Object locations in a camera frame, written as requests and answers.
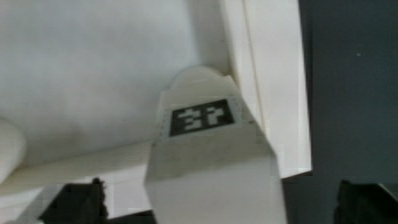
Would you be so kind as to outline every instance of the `dark background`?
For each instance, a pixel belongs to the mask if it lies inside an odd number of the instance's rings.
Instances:
[[[342,179],[398,183],[398,1],[301,0],[313,174],[285,181],[290,224],[331,224]]]

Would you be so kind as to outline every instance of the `white surface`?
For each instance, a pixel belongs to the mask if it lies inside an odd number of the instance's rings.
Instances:
[[[105,180],[111,218],[152,209],[145,174],[152,143],[97,152],[77,158],[20,169],[0,185],[0,223],[15,220],[45,186]]]
[[[299,2],[221,2],[242,95],[290,177],[313,169]]]
[[[27,154],[27,140],[17,126],[0,118],[0,185]]]
[[[164,138],[169,109],[235,98],[237,123]],[[162,94],[146,189],[162,224],[287,223],[278,160],[232,79]]]
[[[153,138],[161,91],[228,70],[217,0],[2,0],[0,115],[34,165]]]

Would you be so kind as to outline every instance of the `black object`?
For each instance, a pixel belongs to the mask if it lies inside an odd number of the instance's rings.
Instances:
[[[398,202],[377,184],[342,181],[336,224],[398,224]]]
[[[205,103],[173,111],[171,137],[235,123],[228,100]]]
[[[40,217],[45,224],[107,223],[104,182],[68,184]]]

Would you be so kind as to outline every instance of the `white wall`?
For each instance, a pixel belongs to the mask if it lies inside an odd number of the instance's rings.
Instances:
[[[200,64],[230,70],[216,0],[0,2],[0,116],[27,165],[152,139],[161,91]]]

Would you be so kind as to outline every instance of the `vertical white strip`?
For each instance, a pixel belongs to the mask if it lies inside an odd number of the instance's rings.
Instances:
[[[237,82],[288,177],[313,169],[299,2],[221,3]]]
[[[242,0],[221,0],[224,26],[230,42],[230,55],[233,62],[233,72],[242,96],[251,109],[256,121],[265,127],[264,112],[260,105],[260,91],[253,59],[251,33],[248,26],[246,5]]]

